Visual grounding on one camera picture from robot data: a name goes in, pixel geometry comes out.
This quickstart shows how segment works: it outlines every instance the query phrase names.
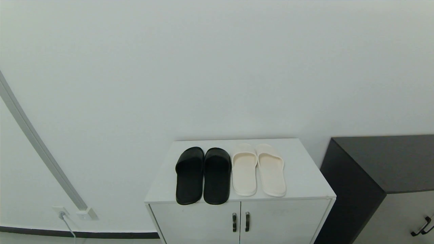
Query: black cabinet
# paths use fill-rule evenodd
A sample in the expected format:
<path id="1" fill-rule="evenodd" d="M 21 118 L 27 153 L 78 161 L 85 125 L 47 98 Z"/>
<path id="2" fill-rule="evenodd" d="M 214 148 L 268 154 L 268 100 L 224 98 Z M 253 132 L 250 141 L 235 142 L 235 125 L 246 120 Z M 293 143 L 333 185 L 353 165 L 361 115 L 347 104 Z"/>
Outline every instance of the black cabinet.
<path id="1" fill-rule="evenodd" d="M 434 135 L 332 138 L 321 172 L 337 199 L 315 244 L 434 244 Z"/>

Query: cabinet handle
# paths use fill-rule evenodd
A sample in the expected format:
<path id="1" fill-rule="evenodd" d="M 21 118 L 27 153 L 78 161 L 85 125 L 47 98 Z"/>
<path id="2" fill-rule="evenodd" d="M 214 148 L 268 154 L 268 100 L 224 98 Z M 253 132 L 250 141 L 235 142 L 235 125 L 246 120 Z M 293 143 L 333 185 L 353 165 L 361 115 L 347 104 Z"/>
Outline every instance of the cabinet handle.
<path id="1" fill-rule="evenodd" d="M 422 235 L 426 235 L 426 234 L 428 234 L 433 228 L 434 228 L 434 225 L 428 230 L 428 231 L 425 231 L 425 228 L 428 226 L 428 224 L 426 224 L 423 228 L 422 228 L 422 230 L 421 230 L 421 234 Z"/>
<path id="2" fill-rule="evenodd" d="M 246 232 L 250 230 L 250 213 L 246 212 Z"/>
<path id="3" fill-rule="evenodd" d="M 427 223 L 421 228 L 421 230 L 418 233 L 415 233 L 414 231 L 411 232 L 412 236 L 417 236 L 420 233 L 422 233 L 422 235 L 428 234 L 428 232 L 430 232 L 433 228 L 431 227 L 430 230 L 428 230 L 427 232 L 424 231 L 424 229 L 431 223 L 431 218 L 430 217 L 425 217 L 425 220 L 427 221 Z"/>
<path id="4" fill-rule="evenodd" d="M 237 231 L 237 214 L 233 213 L 232 214 L 232 232 L 236 232 Z"/>

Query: electrical outlet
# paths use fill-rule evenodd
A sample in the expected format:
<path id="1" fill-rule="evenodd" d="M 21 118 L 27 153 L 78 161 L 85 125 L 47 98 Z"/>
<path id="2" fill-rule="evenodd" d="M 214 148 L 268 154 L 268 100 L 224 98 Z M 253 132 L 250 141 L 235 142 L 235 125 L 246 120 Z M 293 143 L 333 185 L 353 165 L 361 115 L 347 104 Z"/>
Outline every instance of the electrical outlet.
<path id="1" fill-rule="evenodd" d="M 98 220 L 98 217 L 92 208 L 87 208 L 83 211 L 77 211 L 76 214 L 81 220 Z"/>
<path id="2" fill-rule="evenodd" d="M 62 206 L 52 206 L 52 208 L 57 213 L 57 216 L 59 215 L 60 212 L 65 212 L 66 216 L 69 215 L 68 211 Z"/>

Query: power cord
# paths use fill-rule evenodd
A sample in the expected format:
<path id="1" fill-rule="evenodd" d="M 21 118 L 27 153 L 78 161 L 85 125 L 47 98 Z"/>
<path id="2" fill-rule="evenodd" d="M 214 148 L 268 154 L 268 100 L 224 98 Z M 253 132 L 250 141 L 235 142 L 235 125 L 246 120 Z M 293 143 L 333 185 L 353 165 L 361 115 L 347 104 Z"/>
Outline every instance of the power cord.
<path id="1" fill-rule="evenodd" d="M 68 227 L 69 231 L 70 231 L 71 234 L 74 236 L 74 244 L 77 244 L 77 243 L 76 243 L 76 234 L 74 234 L 74 232 L 71 230 L 71 228 L 69 228 L 69 225 L 68 225 L 68 223 L 66 222 L 66 220 L 65 220 L 65 218 L 64 218 L 65 215 L 66 215 L 65 212 L 60 211 L 60 212 L 59 212 L 59 219 L 61 219 L 61 220 L 63 220 L 63 222 L 65 222 L 65 224 L 66 224 L 66 226 Z"/>

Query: slide sandal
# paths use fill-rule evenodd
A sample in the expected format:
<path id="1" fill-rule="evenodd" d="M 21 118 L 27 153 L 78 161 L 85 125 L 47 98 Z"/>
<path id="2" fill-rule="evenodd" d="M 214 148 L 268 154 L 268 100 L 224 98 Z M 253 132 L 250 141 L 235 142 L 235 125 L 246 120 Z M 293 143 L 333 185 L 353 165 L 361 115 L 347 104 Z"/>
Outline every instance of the slide sandal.
<path id="1" fill-rule="evenodd" d="M 256 155 L 264 192 L 273 197 L 283 197 L 286 194 L 286 184 L 282 157 L 268 144 L 256 146 Z"/>
<path id="2" fill-rule="evenodd" d="M 256 164 L 258 157 L 255 148 L 242 143 L 232 151 L 232 183 L 235 192 L 240 196 L 251 196 L 256 193 Z"/>
<path id="3" fill-rule="evenodd" d="M 202 197 L 204 152 L 199 147 L 185 150 L 176 163 L 176 202 L 188 205 Z"/>
<path id="4" fill-rule="evenodd" d="M 229 198 L 230 157 L 221 148 L 211 148 L 204 162 L 204 200 L 209 204 L 222 204 Z"/>

